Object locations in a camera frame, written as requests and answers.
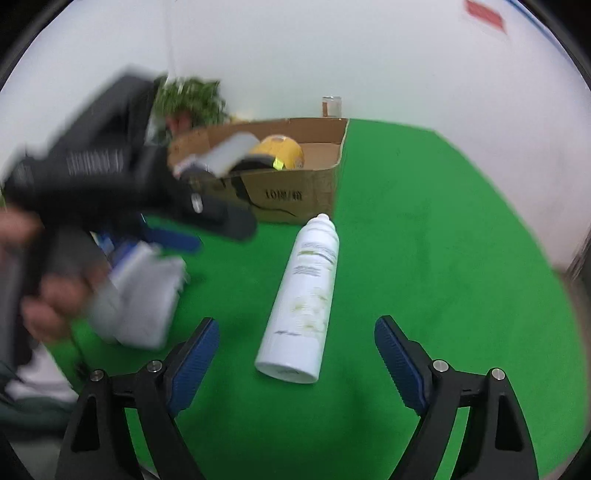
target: white bottle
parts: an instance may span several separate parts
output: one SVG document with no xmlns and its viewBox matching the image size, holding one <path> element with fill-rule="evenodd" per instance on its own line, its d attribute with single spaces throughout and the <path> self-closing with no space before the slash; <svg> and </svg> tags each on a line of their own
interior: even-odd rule
<svg viewBox="0 0 591 480">
<path fill-rule="evenodd" d="M 258 371 L 287 382 L 318 380 L 338 255 L 339 237 L 328 215 L 300 230 L 256 356 Z"/>
</svg>

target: yellow round object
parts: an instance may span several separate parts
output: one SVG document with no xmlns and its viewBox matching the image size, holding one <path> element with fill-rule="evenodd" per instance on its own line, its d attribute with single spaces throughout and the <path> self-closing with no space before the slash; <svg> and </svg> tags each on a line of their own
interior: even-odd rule
<svg viewBox="0 0 591 480">
<path fill-rule="evenodd" d="M 269 135 L 249 155 L 269 155 L 275 159 L 275 165 L 283 164 L 283 168 L 302 168 L 304 166 L 304 151 L 300 144 L 285 135 Z"/>
</svg>

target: green tablecloth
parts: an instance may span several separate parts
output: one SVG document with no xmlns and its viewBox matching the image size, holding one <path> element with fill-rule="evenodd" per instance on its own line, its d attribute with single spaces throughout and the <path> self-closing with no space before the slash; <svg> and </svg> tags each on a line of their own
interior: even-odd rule
<svg viewBox="0 0 591 480">
<path fill-rule="evenodd" d="M 526 416 L 541 474 L 578 448 L 587 382 L 561 285 L 529 233 L 470 162 L 433 132 L 351 121 L 334 216 L 340 255 L 320 381 L 287 384 L 253 366 L 298 227 L 260 225 L 236 244 L 202 235 L 170 334 L 220 323 L 221 346 L 177 422 L 209 480 L 384 480 L 417 424 L 374 346 L 391 314 L 456 369 L 501 367 Z M 92 367 L 131 372 L 152 358 L 77 332 Z M 72 373 L 71 347 L 53 349 Z M 439 478 L 449 478 L 467 411 Z M 129 422 L 149 462 L 137 417 Z"/>
</svg>

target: cardboard box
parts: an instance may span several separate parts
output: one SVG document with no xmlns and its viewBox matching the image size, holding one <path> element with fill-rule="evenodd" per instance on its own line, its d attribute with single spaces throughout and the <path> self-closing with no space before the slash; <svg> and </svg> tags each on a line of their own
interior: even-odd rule
<svg viewBox="0 0 591 480">
<path fill-rule="evenodd" d="M 190 154 L 204 154 L 236 132 L 250 132 L 259 140 L 272 134 L 291 137 L 304 151 L 301 170 L 257 170 L 222 179 L 193 178 L 191 183 L 249 206 L 260 221 L 302 224 L 319 213 L 333 213 L 347 125 L 346 119 L 291 118 L 199 128 L 172 142 L 168 164 L 174 167 Z"/>
</svg>

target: metal pin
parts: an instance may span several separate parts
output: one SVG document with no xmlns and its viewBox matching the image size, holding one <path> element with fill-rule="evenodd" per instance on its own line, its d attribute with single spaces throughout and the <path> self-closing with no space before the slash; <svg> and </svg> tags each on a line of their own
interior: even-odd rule
<svg viewBox="0 0 591 480">
<path fill-rule="evenodd" d="M 162 362 L 160 360 L 152 360 L 146 369 L 148 372 L 152 372 L 153 374 L 160 372 L 160 370 L 162 370 Z"/>
<path fill-rule="evenodd" d="M 433 362 L 433 368 L 438 372 L 447 372 L 449 365 L 445 360 L 435 360 Z"/>
<path fill-rule="evenodd" d="M 105 372 L 103 372 L 102 370 L 94 370 L 90 374 L 90 381 L 91 382 L 98 382 L 99 380 L 102 380 L 104 376 L 105 376 Z"/>
<path fill-rule="evenodd" d="M 193 193 L 191 195 L 191 203 L 193 204 L 193 210 L 195 210 L 195 213 L 201 213 L 203 211 L 203 200 L 201 199 L 201 195 Z"/>
<path fill-rule="evenodd" d="M 493 368 L 491 375 L 493 376 L 493 378 L 496 378 L 497 380 L 505 379 L 505 372 L 503 372 L 503 370 L 501 370 L 500 368 Z"/>
</svg>

